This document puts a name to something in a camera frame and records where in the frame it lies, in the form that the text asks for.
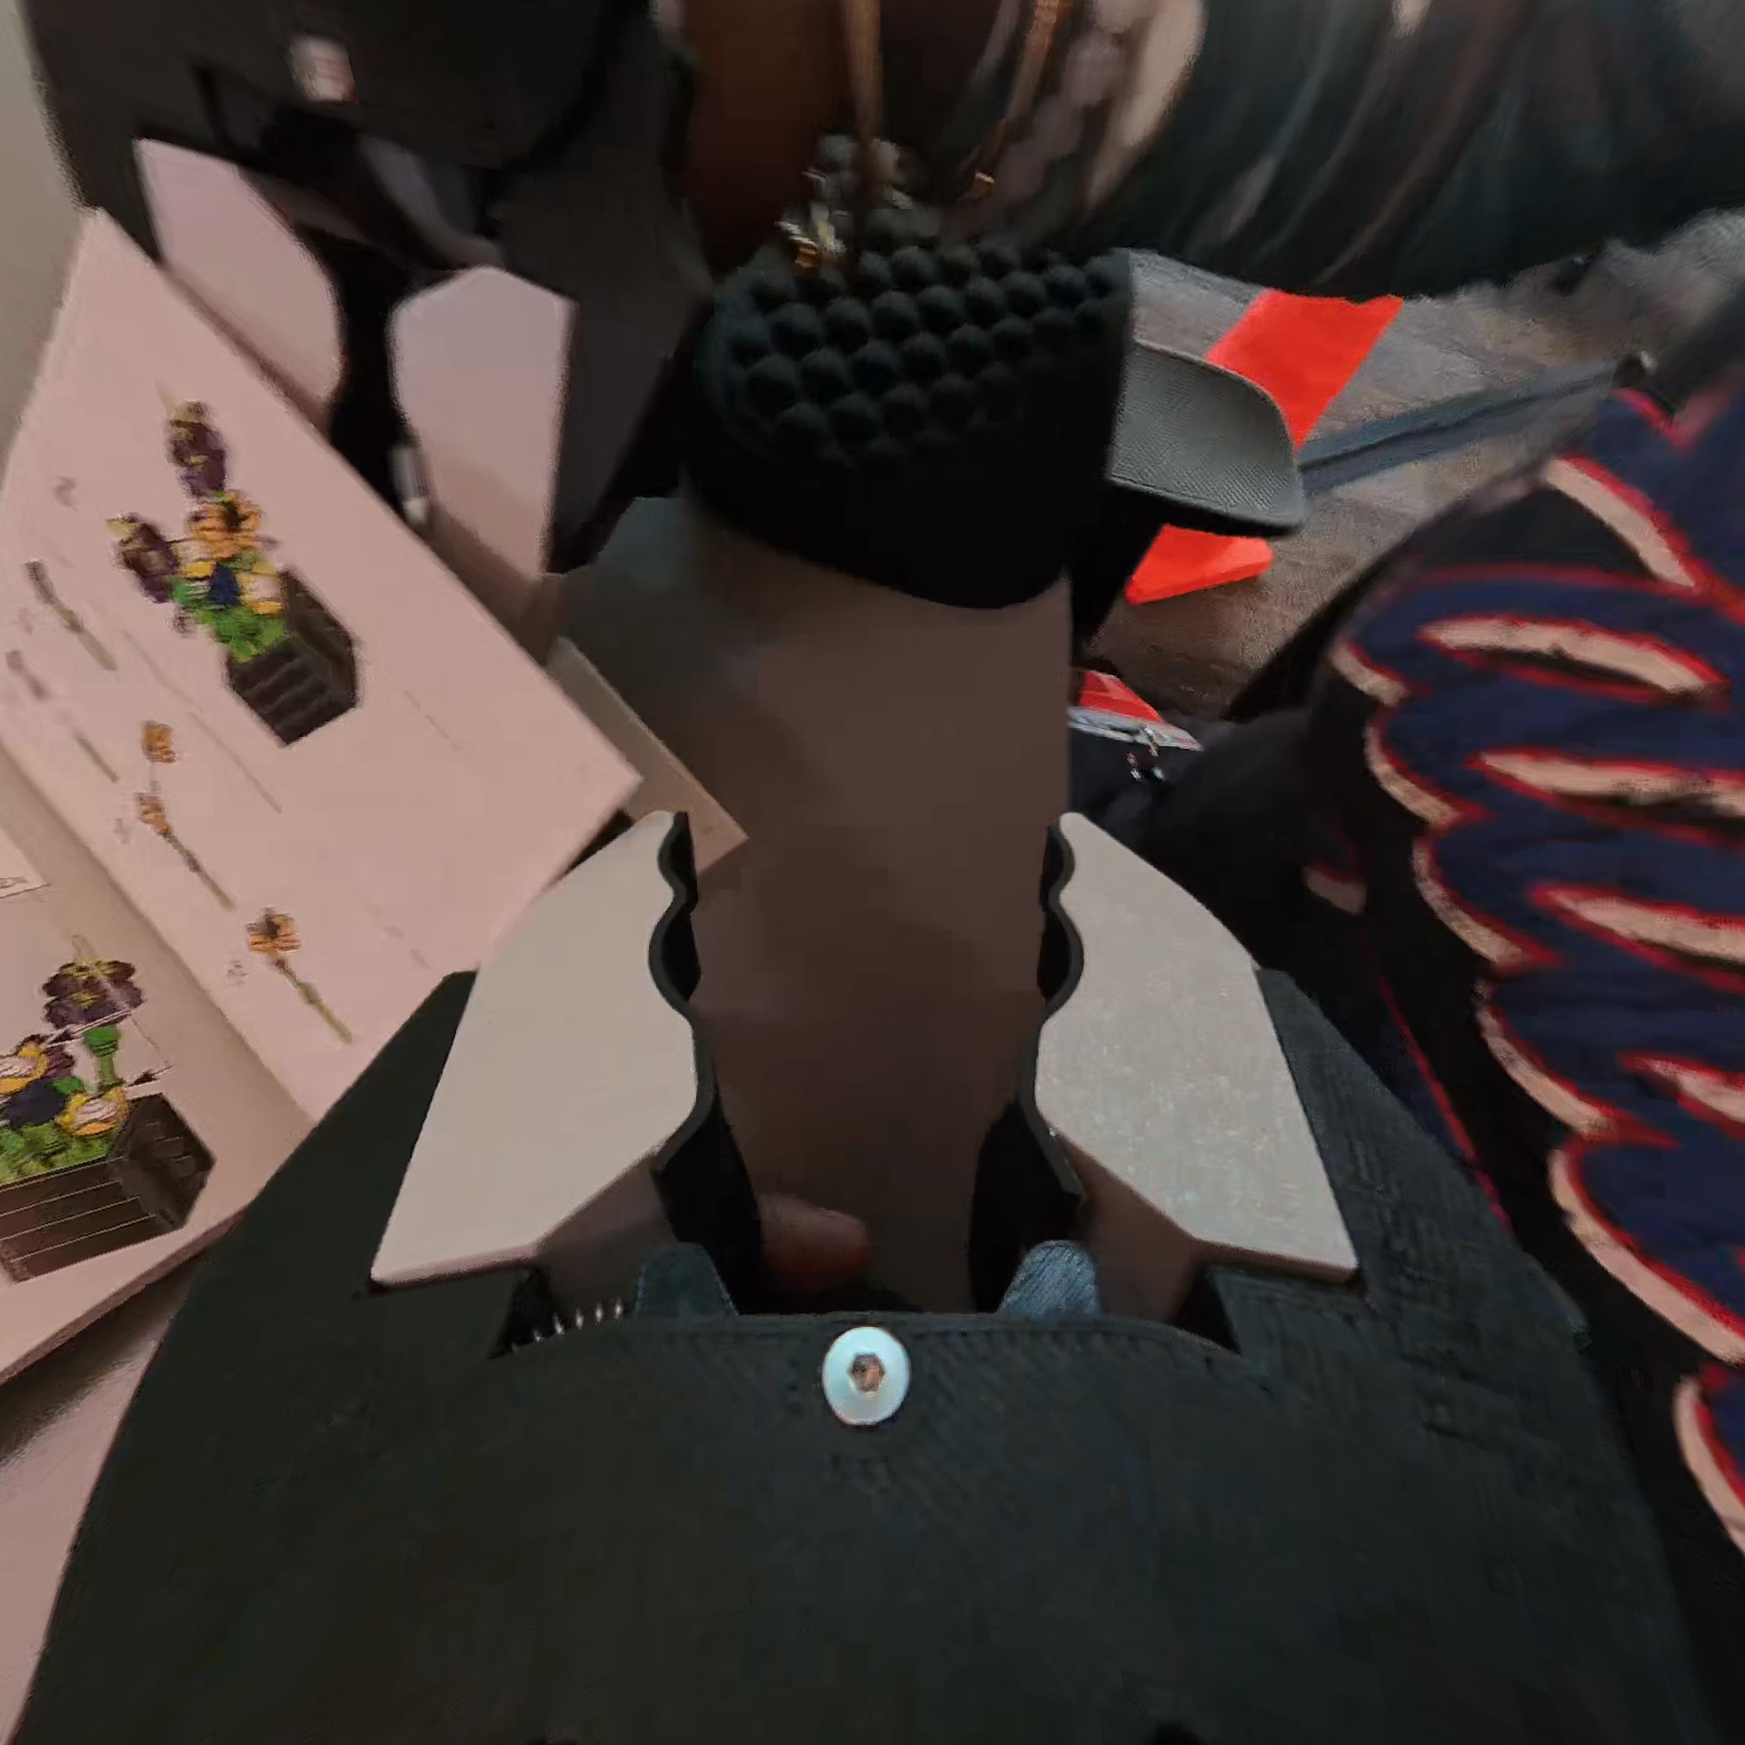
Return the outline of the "black honeycomb cushion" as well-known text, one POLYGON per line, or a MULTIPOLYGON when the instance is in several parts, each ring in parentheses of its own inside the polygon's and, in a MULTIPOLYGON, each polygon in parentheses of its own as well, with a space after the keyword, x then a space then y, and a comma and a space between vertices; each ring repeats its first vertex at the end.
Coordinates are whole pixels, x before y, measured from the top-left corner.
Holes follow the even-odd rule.
POLYGON ((933 242, 760 256, 690 353, 679 475, 732 530, 954 613, 1058 584, 1106 489, 1126 256, 933 242))

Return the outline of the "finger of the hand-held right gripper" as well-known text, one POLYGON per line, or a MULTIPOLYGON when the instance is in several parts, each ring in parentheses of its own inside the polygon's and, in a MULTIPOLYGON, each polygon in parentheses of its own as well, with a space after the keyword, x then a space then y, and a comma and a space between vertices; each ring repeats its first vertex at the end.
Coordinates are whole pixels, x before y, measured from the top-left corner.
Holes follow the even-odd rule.
POLYGON ((138 188, 163 270, 327 428, 341 385, 341 319, 314 248, 236 166, 204 153, 138 141, 138 188))
POLYGON ((488 577, 548 576, 575 304, 466 268, 395 317, 395 393, 437 530, 488 577))

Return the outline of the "person's right forearm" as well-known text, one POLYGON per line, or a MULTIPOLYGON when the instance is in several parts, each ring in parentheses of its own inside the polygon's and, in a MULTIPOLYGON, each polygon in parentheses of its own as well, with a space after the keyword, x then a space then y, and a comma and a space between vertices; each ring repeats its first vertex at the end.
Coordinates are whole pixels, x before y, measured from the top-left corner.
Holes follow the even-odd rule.
POLYGON ((1456 299, 1745 199, 1745 7, 1162 7, 1185 74, 1073 242, 1291 299, 1456 299))

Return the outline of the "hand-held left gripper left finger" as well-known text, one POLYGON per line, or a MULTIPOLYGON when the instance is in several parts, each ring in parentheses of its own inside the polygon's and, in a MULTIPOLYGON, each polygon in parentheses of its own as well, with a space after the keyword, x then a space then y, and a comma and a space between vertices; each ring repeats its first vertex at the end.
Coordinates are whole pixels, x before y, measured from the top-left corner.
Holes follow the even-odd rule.
POLYGON ((471 979, 375 1249, 375 1284, 529 1266, 628 1294, 670 1238, 650 1164, 701 1103, 690 997, 660 944, 697 899, 690 814, 575 863, 471 979))

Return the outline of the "person's right hand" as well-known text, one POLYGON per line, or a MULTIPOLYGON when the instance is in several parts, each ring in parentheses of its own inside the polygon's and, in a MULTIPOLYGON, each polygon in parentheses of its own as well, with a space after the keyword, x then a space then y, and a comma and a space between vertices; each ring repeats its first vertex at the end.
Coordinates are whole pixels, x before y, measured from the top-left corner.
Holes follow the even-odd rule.
POLYGON ((735 270, 800 194, 844 109, 837 0, 690 0, 679 199, 710 270, 735 270))

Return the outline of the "orange plastic object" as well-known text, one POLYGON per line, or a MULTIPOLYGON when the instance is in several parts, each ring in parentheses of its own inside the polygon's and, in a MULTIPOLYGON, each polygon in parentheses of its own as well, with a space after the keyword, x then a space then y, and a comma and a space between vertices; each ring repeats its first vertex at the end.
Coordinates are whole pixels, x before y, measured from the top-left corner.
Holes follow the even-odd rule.
MULTIPOLYGON (((1375 338, 1392 327, 1399 309, 1409 309, 1399 299, 1342 304, 1342 299, 1263 289, 1208 347, 1208 361, 1263 385, 1278 407, 1291 450, 1302 450, 1324 408, 1355 385, 1355 372, 1362 368, 1362 354, 1375 353, 1375 338)), ((1190 589, 1263 577, 1269 567, 1276 567, 1269 540, 1161 530, 1139 567, 1126 576, 1122 603, 1190 600, 1190 589)))

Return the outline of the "grey mesh office chair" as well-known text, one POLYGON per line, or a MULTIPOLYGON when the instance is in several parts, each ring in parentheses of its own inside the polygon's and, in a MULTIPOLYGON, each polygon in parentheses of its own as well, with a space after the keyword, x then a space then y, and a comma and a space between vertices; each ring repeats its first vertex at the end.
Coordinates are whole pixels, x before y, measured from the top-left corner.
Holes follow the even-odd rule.
POLYGON ((1108 407, 1106 508, 1144 530, 1285 540, 1302 528, 1291 428, 1244 372, 1135 338, 1108 407))

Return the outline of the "person's dark printed sweatshirt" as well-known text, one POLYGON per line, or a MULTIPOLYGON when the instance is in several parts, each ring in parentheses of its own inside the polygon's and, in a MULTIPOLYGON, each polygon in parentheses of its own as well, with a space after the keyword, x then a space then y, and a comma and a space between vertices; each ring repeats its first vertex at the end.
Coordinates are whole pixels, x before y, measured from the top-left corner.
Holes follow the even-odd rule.
POLYGON ((1738 361, 1625 385, 1381 555, 1308 764, 1399 1089, 1590 1311, 1738 1570, 1738 361))

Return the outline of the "lego instruction booklet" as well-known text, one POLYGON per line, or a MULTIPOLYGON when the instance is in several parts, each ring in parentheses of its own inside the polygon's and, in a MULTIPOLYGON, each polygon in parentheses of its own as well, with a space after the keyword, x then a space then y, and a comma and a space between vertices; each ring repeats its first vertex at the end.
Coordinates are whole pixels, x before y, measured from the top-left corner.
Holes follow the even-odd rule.
POLYGON ((220 1245, 638 780, 109 209, 0 552, 9 1380, 220 1245))

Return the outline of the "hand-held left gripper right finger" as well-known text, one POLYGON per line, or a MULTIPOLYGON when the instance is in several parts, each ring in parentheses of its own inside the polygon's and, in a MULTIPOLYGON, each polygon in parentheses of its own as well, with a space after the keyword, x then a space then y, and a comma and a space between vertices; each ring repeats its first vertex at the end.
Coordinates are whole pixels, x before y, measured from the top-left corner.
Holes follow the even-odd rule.
POLYGON ((1355 1284, 1324 1146, 1237 938, 1087 814, 1058 823, 1073 985, 1031 1103, 1087 1192, 1108 1314, 1170 1323, 1199 1266, 1355 1284))

